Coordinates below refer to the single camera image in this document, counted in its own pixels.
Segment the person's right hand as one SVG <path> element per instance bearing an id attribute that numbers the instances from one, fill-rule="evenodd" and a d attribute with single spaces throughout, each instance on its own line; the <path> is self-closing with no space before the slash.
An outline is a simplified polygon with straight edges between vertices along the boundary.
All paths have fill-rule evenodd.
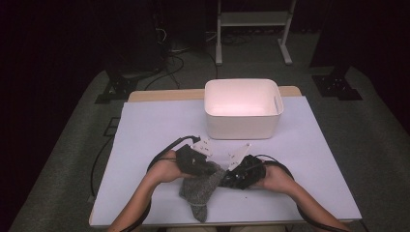
<path id="1" fill-rule="evenodd" d="M 265 177 L 256 182 L 257 187 L 279 193 L 289 193 L 295 186 L 294 180 L 280 167 L 274 165 L 265 166 Z"/>

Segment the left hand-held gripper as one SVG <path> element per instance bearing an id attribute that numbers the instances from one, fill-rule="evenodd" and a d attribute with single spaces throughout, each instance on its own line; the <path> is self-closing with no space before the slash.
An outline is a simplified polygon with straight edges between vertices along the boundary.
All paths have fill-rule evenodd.
<path id="1" fill-rule="evenodd" d="M 193 176 L 210 176 L 217 169 L 207 161 L 213 155 L 208 139 L 199 140 L 192 145 L 184 145 L 176 151 L 176 163 L 179 169 Z"/>

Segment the black stand base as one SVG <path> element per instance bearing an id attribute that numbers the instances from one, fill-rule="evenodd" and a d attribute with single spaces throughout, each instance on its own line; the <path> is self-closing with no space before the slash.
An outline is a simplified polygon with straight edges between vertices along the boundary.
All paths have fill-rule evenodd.
<path id="1" fill-rule="evenodd" d="M 124 75 L 116 70 L 106 70 L 108 83 L 95 103 L 110 103 L 111 101 L 127 100 L 130 94 L 136 89 L 137 79 L 130 75 Z"/>
<path id="2" fill-rule="evenodd" d="M 349 66 L 335 66 L 329 74 L 314 75 L 314 81 L 322 97 L 335 97 L 340 101 L 361 101 L 360 93 L 352 88 L 345 76 Z"/>

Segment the person's left hand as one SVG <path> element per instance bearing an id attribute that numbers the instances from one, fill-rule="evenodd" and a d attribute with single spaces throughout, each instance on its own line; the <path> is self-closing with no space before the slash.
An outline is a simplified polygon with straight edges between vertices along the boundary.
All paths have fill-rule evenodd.
<path id="1" fill-rule="evenodd" d="M 190 174 L 180 170 L 176 163 L 176 153 L 168 151 L 149 169 L 146 178 L 158 185 L 170 183 L 179 178 L 190 178 Z"/>

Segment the white plastic bin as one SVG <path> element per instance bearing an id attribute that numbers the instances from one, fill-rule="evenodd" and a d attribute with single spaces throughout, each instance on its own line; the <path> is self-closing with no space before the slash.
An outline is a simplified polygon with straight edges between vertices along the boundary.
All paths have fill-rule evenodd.
<path id="1" fill-rule="evenodd" d="M 213 139 L 252 140 L 274 135 L 284 106 L 273 80 L 236 78 L 208 81 L 204 110 Z"/>

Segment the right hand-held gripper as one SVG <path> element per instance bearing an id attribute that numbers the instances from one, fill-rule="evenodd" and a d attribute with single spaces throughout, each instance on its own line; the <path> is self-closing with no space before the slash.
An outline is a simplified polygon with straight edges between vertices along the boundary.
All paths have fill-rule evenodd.
<path id="1" fill-rule="evenodd" d="M 263 161 L 249 153 L 250 144 L 246 144 L 229 153 L 227 173 L 248 174 L 258 180 L 265 175 Z"/>

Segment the grey fluffy cloth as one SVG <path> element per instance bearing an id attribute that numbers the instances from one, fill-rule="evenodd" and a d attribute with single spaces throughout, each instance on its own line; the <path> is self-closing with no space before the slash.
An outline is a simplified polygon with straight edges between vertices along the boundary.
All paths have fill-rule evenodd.
<path id="1" fill-rule="evenodd" d="M 186 178 L 179 190 L 179 196 L 190 205 L 193 217 L 199 222 L 205 222 L 208 216 L 207 203 L 220 185 L 225 171 L 212 162 L 216 172 L 209 176 Z"/>

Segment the white metal stand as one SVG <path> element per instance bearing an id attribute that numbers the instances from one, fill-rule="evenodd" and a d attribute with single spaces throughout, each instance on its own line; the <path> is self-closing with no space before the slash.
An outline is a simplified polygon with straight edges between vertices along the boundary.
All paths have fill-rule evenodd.
<path id="1" fill-rule="evenodd" d="M 222 64 L 221 29 L 223 27 L 256 27 L 256 26 L 282 26 L 283 33 L 278 39 L 283 61 L 286 65 L 292 65 L 293 61 L 288 52 L 286 42 L 290 31 L 297 0 L 291 0 L 289 9 L 281 12 L 233 12 L 225 13 L 221 10 L 221 0 L 218 0 L 217 10 L 217 41 L 215 64 Z"/>

